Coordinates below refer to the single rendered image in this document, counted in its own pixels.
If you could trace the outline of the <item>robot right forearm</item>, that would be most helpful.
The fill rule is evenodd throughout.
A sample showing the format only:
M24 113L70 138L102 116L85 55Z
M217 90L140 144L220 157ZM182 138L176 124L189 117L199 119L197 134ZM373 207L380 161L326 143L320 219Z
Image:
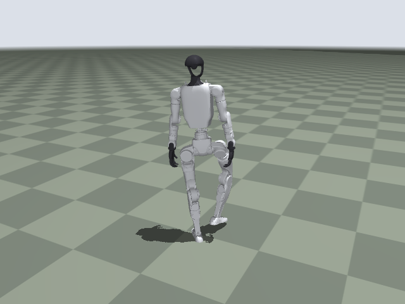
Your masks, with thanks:
M227 140L227 146L228 146L229 141L232 141L235 146L234 132L232 130L232 121L231 121L231 115L229 112L227 112L227 122L225 122L222 125L222 127L223 127L223 130L225 133L225 138Z

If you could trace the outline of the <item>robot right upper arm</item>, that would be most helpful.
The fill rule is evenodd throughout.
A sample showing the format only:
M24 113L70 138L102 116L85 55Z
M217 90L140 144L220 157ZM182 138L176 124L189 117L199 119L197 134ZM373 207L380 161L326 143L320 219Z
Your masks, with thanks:
M209 85L211 94L216 97L216 106L219 111L218 119L221 122L227 122L227 104L225 100L224 89L221 85Z

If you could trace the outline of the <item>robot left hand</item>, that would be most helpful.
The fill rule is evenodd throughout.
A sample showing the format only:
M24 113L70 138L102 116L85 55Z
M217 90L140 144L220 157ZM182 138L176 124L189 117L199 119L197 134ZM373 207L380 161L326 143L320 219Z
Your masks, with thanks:
M174 151L176 149L176 147L174 148L174 144L172 142L169 144L168 149L169 149L170 165L172 167L177 167L178 163L176 163L174 160L174 157L177 159L177 156L175 155L175 151Z

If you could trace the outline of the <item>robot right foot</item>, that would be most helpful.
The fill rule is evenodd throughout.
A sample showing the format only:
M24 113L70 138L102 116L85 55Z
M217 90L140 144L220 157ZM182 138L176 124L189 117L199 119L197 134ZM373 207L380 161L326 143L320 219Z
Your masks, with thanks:
M216 216L217 216L217 215L216 215ZM224 222L228 221L228 219L225 218L225 217L220 216L220 218L216 218L216 216L215 216L215 217L211 217L211 219L210 219L210 221L209 221L209 224L210 224L210 225L217 225L217 224L224 223Z

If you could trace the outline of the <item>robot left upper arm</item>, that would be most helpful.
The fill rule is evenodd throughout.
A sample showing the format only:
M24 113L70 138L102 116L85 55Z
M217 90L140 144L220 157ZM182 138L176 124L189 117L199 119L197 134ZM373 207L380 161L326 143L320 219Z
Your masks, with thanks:
M180 89L181 87L175 88L171 91L171 123L179 124L181 121L180 111Z

